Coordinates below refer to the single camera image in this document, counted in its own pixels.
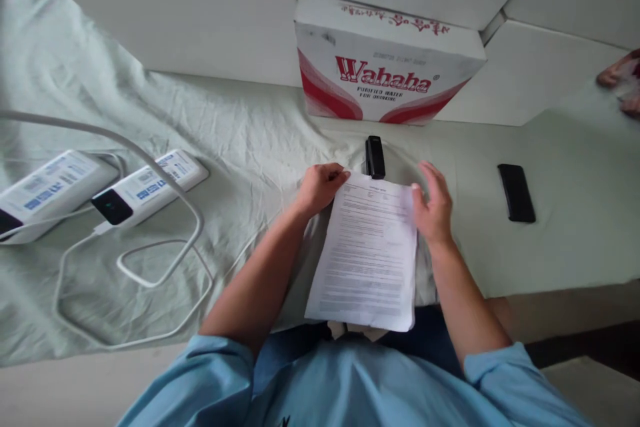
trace bed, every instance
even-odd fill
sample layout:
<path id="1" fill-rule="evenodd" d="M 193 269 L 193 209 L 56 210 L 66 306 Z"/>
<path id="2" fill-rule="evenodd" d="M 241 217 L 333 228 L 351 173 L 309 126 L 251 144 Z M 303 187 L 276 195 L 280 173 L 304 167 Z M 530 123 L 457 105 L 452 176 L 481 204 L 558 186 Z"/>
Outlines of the bed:
<path id="1" fill-rule="evenodd" d="M 420 181 L 415 164 L 445 174 L 455 204 L 454 233 L 483 293 L 505 296 L 614 284 L 640 277 L 640 123 L 617 111 L 592 83 L 525 127 L 434 121 L 427 127 L 309 117 L 300 89 L 147 71 L 84 16 L 72 0 L 1 0 L 3 109 L 100 125 L 152 156 L 174 148 L 195 155 L 209 178 L 189 193 L 202 209 L 197 249 L 214 274 L 211 297 L 164 344 L 185 341 L 288 205 L 307 166 L 338 161 L 362 168 L 368 135 L 383 139 L 387 179 Z M 54 127 L 0 122 L 0 188 L 69 148 L 138 159 L 111 141 Z M 513 224 L 496 165 L 525 168 L 538 222 Z M 276 328 L 303 323 L 328 212 L 307 228 Z M 1 365 L 96 352 L 51 314 L 58 261 L 91 233 L 95 212 L 59 224 L 32 244 L 0 247 Z M 174 202 L 128 232 L 78 249 L 65 276 L 62 308 L 106 342 L 161 334 L 180 323 L 207 287 L 189 254 L 171 279 L 146 290 L 115 268 L 124 250 L 187 238 L 193 218 Z M 132 258 L 158 278 L 179 245 Z M 437 301 L 429 254 L 417 254 L 417 305 Z"/>

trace wahaha text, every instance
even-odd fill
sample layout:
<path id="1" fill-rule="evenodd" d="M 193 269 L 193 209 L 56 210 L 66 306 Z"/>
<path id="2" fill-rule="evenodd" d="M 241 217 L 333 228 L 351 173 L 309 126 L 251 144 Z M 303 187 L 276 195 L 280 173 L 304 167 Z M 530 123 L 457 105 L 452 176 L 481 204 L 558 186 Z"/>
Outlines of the wahaha text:
<path id="1" fill-rule="evenodd" d="M 369 62 L 360 61 L 356 69 L 357 61 L 355 59 L 336 56 L 338 69 L 340 70 L 340 80 L 354 83 L 368 83 L 379 87 L 389 87 L 398 90 L 416 91 L 427 93 L 431 82 L 427 79 L 419 79 L 414 72 L 409 72 L 407 76 L 392 75 L 387 72 L 384 67 L 378 68 L 378 71 L 369 70 L 365 67 Z"/>

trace black stapler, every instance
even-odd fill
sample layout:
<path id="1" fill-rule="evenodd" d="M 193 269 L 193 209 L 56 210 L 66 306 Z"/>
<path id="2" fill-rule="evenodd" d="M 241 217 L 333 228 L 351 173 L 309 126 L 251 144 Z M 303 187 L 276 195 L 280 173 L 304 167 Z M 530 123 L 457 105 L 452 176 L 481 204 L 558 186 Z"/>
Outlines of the black stapler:
<path id="1" fill-rule="evenodd" d="M 385 156 L 382 153 L 380 137 L 371 135 L 365 142 L 365 159 L 367 175 L 372 179 L 382 180 L 385 177 Z"/>

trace white power bank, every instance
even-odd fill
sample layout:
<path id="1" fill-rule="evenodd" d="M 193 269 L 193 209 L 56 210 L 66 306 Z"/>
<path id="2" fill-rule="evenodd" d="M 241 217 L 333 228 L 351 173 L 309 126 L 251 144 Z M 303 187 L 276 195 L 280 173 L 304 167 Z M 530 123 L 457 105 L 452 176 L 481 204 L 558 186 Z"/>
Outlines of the white power bank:
<path id="1" fill-rule="evenodd" d="M 184 190 L 209 177 L 209 171 L 183 150 L 172 150 L 156 160 Z M 143 167 L 110 188 L 91 203 L 118 228 L 133 227 L 177 199 L 175 192 L 149 167 Z"/>
<path id="2" fill-rule="evenodd" d="M 117 169 L 94 155 L 76 150 L 58 155 L 0 194 L 0 244 L 36 240 L 60 220 L 34 225 L 4 238 L 2 234 L 70 214 L 117 176 Z"/>

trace fabric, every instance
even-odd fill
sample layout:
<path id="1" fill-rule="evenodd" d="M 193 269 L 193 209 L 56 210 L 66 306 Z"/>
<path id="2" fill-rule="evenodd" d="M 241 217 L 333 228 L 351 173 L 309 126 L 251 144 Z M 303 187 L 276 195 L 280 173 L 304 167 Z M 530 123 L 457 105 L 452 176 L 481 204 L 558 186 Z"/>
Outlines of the fabric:
<path id="1" fill-rule="evenodd" d="M 250 351 L 195 336 L 120 426 L 587 426 L 522 344 L 468 356 L 467 381 L 367 340 L 323 342 L 251 399 Z"/>
<path id="2" fill-rule="evenodd" d="M 347 332 L 340 341 L 358 337 L 363 337 L 363 334 Z M 255 361 L 253 396 L 261 394 L 281 369 L 313 351 L 322 341 L 330 342 L 332 339 L 326 322 L 270 334 Z M 436 306 L 416 308 L 415 323 L 408 332 L 387 332 L 376 343 L 426 360 L 451 375 L 464 378 L 442 310 Z"/>
<path id="3" fill-rule="evenodd" d="M 409 127 L 309 117 L 301 89 L 147 71 L 73 0 L 0 0 L 0 52 L 0 108 L 106 127 L 155 157 L 182 148 L 210 171 L 189 196 L 205 217 L 197 248 L 215 275 L 213 293 L 182 332 L 154 346 L 185 342 L 197 331 L 207 308 L 292 201 L 309 165 L 338 161 L 361 171 L 369 135 L 383 140 L 389 181 L 426 187 L 415 168 L 419 160 L 445 174 L 454 234 L 485 296 L 640 277 L 634 234 L 640 229 L 640 122 L 621 114 L 611 92 L 592 79 L 525 127 L 441 121 Z M 0 190 L 69 148 L 118 153 L 128 172 L 141 166 L 100 137 L 0 121 Z M 524 167 L 536 224 L 507 219 L 499 163 Z M 276 330 L 305 322 L 327 215 L 307 230 Z M 0 366 L 98 350 L 60 327 L 51 302 L 62 253 L 100 222 L 88 213 L 32 244 L 0 246 Z M 191 214 L 176 201 L 128 232 L 110 232 L 78 249 L 69 258 L 63 311 L 112 344 L 172 330 L 205 289 L 197 258 L 187 256 L 154 290 L 126 278 L 115 259 L 150 242 L 187 238 L 192 229 Z M 156 279 L 179 248 L 139 252 L 130 262 Z M 429 254 L 420 241 L 415 303 L 435 300 Z"/>

